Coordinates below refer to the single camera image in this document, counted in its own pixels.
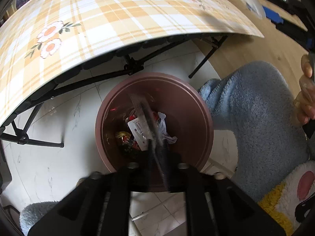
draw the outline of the finger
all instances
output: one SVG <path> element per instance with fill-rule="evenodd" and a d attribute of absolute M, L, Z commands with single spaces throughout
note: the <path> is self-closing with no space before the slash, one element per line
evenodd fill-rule
<path fill-rule="evenodd" d="M 297 108 L 300 103 L 311 105 L 311 102 L 304 96 L 302 91 L 300 91 L 299 94 L 296 96 L 295 100 L 293 101 L 293 105 Z"/>
<path fill-rule="evenodd" d="M 297 113 L 296 116 L 302 125 L 305 125 L 310 120 L 310 117 L 308 117 L 304 112 L 299 112 L 299 113 Z"/>
<path fill-rule="evenodd" d="M 304 99 L 306 99 L 308 102 L 301 101 L 301 103 L 315 103 L 315 83 L 313 81 L 306 77 L 305 75 L 302 75 L 299 80 L 300 88 L 303 93 Z"/>
<path fill-rule="evenodd" d="M 300 107 L 308 117 L 310 117 L 312 120 L 315 119 L 315 108 L 314 107 L 307 105 L 307 104 L 303 104 L 303 103 L 300 104 Z"/>
<path fill-rule="evenodd" d="M 303 55 L 301 58 L 301 68 L 304 73 L 304 75 L 308 78 L 311 78 L 313 74 L 313 70 L 310 64 L 310 60 L 308 58 L 308 55 Z"/>

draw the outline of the yellow plaid pattern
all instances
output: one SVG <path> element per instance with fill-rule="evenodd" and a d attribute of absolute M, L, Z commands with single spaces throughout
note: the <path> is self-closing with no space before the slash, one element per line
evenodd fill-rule
<path fill-rule="evenodd" d="M 0 28 L 0 125 L 35 90 L 87 59 L 206 32 L 263 37 L 227 0 L 30 0 Z"/>

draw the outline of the black metal frame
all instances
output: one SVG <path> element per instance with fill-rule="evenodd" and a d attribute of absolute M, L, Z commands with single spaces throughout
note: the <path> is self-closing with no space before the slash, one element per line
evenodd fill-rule
<path fill-rule="evenodd" d="M 196 168 L 181 163 L 179 154 L 166 151 L 170 156 L 167 190 L 185 192 L 188 236 L 285 236 L 281 226 L 228 178 L 199 173 Z M 156 166 L 148 165 L 152 155 L 149 150 L 141 155 L 137 162 L 116 173 L 92 173 L 41 218 L 28 235 L 83 236 L 97 235 L 97 231 L 99 235 L 128 235 L 130 192 L 149 191 L 150 172 L 157 170 Z M 214 220 L 205 193 L 210 195 Z"/>
<path fill-rule="evenodd" d="M 193 70 L 193 72 L 188 76 L 189 78 L 192 78 L 195 75 L 195 73 L 204 65 L 204 63 L 215 53 L 215 51 L 227 39 L 227 35 L 222 34 L 221 36 L 222 37 L 219 41 L 215 37 L 210 37 L 210 40 L 206 39 L 206 38 L 201 39 L 201 40 L 211 44 L 212 49 L 206 55 L 206 57 L 199 63 L 199 65 Z M 45 142 L 45 141 L 40 141 L 40 140 L 29 139 L 29 137 L 27 135 L 27 130 L 31 126 L 34 118 L 36 117 L 38 111 L 40 110 L 42 104 L 45 101 L 52 99 L 54 97 L 57 97 L 59 95 L 62 95 L 64 93 L 67 93 L 69 91 L 76 90 L 78 88 L 92 84 L 92 83 L 100 82 L 103 80 L 111 79 L 111 78 L 122 76 L 122 75 L 132 75 L 136 72 L 143 70 L 144 69 L 144 63 L 146 61 L 148 61 L 148 60 L 154 58 L 155 56 L 157 56 L 157 55 L 159 55 L 159 54 L 161 54 L 161 53 L 163 53 L 163 52 L 165 52 L 171 48 L 174 48 L 174 47 L 176 47 L 176 46 L 178 46 L 178 45 L 180 45 L 186 41 L 188 41 L 188 40 L 183 39 L 181 41 L 172 42 L 172 43 L 170 43 L 170 44 L 168 44 L 168 45 L 166 45 L 160 49 L 157 49 L 156 51 L 146 55 L 145 57 L 143 57 L 139 60 L 135 60 L 132 57 L 130 57 L 129 55 L 124 55 L 123 57 L 126 61 L 126 64 L 124 66 L 124 69 L 120 70 L 120 71 L 115 71 L 115 72 L 111 72 L 111 73 L 107 73 L 107 74 L 103 74 L 103 75 L 94 76 L 94 77 L 91 77 L 89 79 L 84 79 L 81 81 L 77 81 L 75 83 L 68 84 L 68 85 L 60 87 L 58 89 L 56 89 L 56 87 L 58 85 L 55 84 L 55 86 L 52 90 L 48 91 L 47 93 L 45 93 L 44 95 L 42 95 L 38 99 L 32 100 L 30 102 L 30 104 L 27 105 L 26 109 L 23 109 L 22 111 L 19 112 L 19 113 L 21 113 L 21 112 L 24 112 L 24 111 L 32 108 L 32 107 L 35 107 L 31 113 L 30 117 L 28 118 L 24 128 L 18 129 L 16 127 L 14 119 L 12 119 L 11 124 L 12 124 L 12 127 L 14 129 L 16 136 L 11 135 L 11 134 L 7 134 L 7 133 L 2 133 L 2 134 L 0 133 L 0 140 L 18 143 L 20 145 L 28 144 L 28 145 L 60 147 L 60 148 L 64 147 L 64 143 L 52 143 L 52 142 Z"/>

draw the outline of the metal rod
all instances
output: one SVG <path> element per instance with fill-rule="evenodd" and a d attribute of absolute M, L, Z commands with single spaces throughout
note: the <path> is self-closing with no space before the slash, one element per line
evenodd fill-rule
<path fill-rule="evenodd" d="M 2 133 L 0 135 L 0 139 L 4 141 L 14 142 L 14 143 L 18 143 L 20 141 L 19 137 L 11 135 L 11 134 L 7 134 L 7 133 Z"/>
<path fill-rule="evenodd" d="M 29 139 L 27 145 L 37 145 L 37 146 L 48 146 L 48 147 L 60 147 L 64 148 L 64 143 L 52 143 L 52 142 L 45 142 L 35 139 Z"/>
<path fill-rule="evenodd" d="M 162 48 L 160 48 L 160 49 L 158 49 L 158 50 L 156 50 L 156 51 L 150 53 L 149 55 L 146 55 L 146 56 L 143 57 L 142 59 L 139 59 L 138 62 L 139 62 L 140 64 L 144 64 L 144 62 L 150 60 L 151 58 L 154 58 L 155 56 L 157 56 L 157 55 L 159 55 L 159 54 L 161 54 L 161 53 L 163 53 L 163 52 L 165 52 L 165 51 L 167 51 L 167 50 L 169 50 L 169 49 L 171 49 L 171 48 L 174 48 L 174 47 L 176 47 L 177 45 L 182 44 L 182 43 L 184 43 L 184 42 L 186 42 L 186 41 L 187 41 L 187 40 L 182 40 L 182 41 L 173 42 L 173 43 L 171 43 L 171 44 L 168 44 L 168 45 L 166 45 L 166 46 L 164 46 L 164 47 L 162 47 Z"/>
<path fill-rule="evenodd" d="M 30 125 L 32 124 L 33 120 L 35 119 L 35 117 L 36 117 L 38 111 L 40 110 L 40 108 L 42 107 L 42 105 L 43 105 L 43 103 L 40 103 L 37 106 L 35 106 L 35 108 L 33 109 L 32 113 L 31 113 L 31 115 L 28 117 L 28 120 L 27 120 L 27 122 L 26 122 L 26 124 L 25 124 L 25 126 L 23 128 L 22 134 L 25 134 L 28 131 Z"/>
<path fill-rule="evenodd" d="M 222 45 L 222 43 L 227 39 L 227 35 L 223 36 L 220 41 L 218 42 L 218 47 L 212 47 L 212 50 L 210 50 L 210 52 L 207 54 L 207 56 L 205 56 L 205 58 L 200 62 L 200 64 L 193 70 L 193 72 L 188 75 L 188 78 L 191 79 L 196 72 L 198 72 L 198 70 L 204 65 L 204 63 L 215 53 L 215 51 L 220 48 L 220 46 Z"/>
<path fill-rule="evenodd" d="M 51 91 L 47 92 L 41 98 L 32 101 L 31 105 L 27 108 L 27 110 L 32 108 L 32 107 L 34 107 L 34 106 L 37 106 L 38 104 L 41 104 L 41 103 L 45 102 L 46 100 L 48 100 L 48 99 L 50 99 L 52 97 L 59 96 L 61 94 L 67 93 L 67 92 L 72 91 L 72 90 L 76 90 L 78 88 L 84 87 L 86 85 L 89 85 L 89 84 L 92 84 L 92 83 L 95 83 L 95 82 L 99 82 L 99 81 L 103 81 L 103 80 L 106 80 L 106 79 L 118 77 L 118 76 L 121 76 L 121 75 L 128 75 L 130 73 L 132 73 L 132 70 L 115 71 L 115 72 L 111 72 L 111 73 L 108 73 L 108 74 L 94 76 L 94 77 L 91 77 L 89 79 L 84 79 L 82 81 L 77 81 L 75 83 L 68 84 L 68 85 L 66 85 L 64 87 L 51 90 Z"/>
<path fill-rule="evenodd" d="M 0 140 L 5 140 L 13 143 L 19 143 L 20 139 L 18 136 L 10 135 L 7 133 L 2 133 L 0 135 Z M 49 147 L 64 147 L 64 143 L 52 143 L 52 142 L 45 142 L 40 140 L 29 139 L 26 145 L 38 145 L 38 146 L 49 146 Z"/>
<path fill-rule="evenodd" d="M 15 125 L 15 121 L 13 120 L 13 121 L 11 122 L 11 124 L 12 124 L 13 130 L 14 130 L 14 133 L 15 133 L 16 135 L 18 135 L 18 128 L 17 128 L 16 125 Z"/>
<path fill-rule="evenodd" d="M 135 222 L 132 220 L 130 214 L 129 214 L 129 226 L 133 230 L 135 236 L 142 236 L 141 232 L 139 231 L 138 227 L 136 226 Z"/>
<path fill-rule="evenodd" d="M 127 64 L 129 64 L 129 65 L 132 64 L 132 61 L 131 61 L 131 58 L 130 58 L 129 55 L 125 55 L 125 56 L 123 56 L 123 58 L 125 59 L 125 61 L 126 61 Z"/>

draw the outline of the plastic wrapper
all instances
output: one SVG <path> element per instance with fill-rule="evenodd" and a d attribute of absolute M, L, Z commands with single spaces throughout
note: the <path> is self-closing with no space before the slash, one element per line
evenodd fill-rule
<path fill-rule="evenodd" d="M 141 152 L 139 145 L 134 139 L 132 139 L 130 133 L 126 131 L 119 131 L 115 133 L 115 138 L 121 151 L 128 157 L 135 159 Z"/>
<path fill-rule="evenodd" d="M 162 112 L 157 113 L 159 116 L 159 119 L 157 120 L 157 128 L 159 132 L 162 134 L 163 139 L 166 139 L 169 144 L 174 144 L 177 141 L 177 137 L 170 137 L 170 135 L 166 131 L 166 123 L 165 118 L 166 115 Z"/>
<path fill-rule="evenodd" d="M 153 142 L 159 142 L 162 145 L 162 138 L 157 130 L 153 112 L 145 97 L 131 94 L 130 99 L 133 103 L 135 114 L 139 120 L 139 126 L 143 137 L 151 139 Z"/>
<path fill-rule="evenodd" d="M 157 112 L 152 112 L 153 120 L 157 122 L 159 119 Z M 135 140 L 139 144 L 141 151 L 146 151 L 148 149 L 148 140 L 144 133 L 140 119 L 135 114 L 135 109 L 133 109 L 129 117 L 125 120 L 127 122 L 128 128 L 133 134 Z"/>

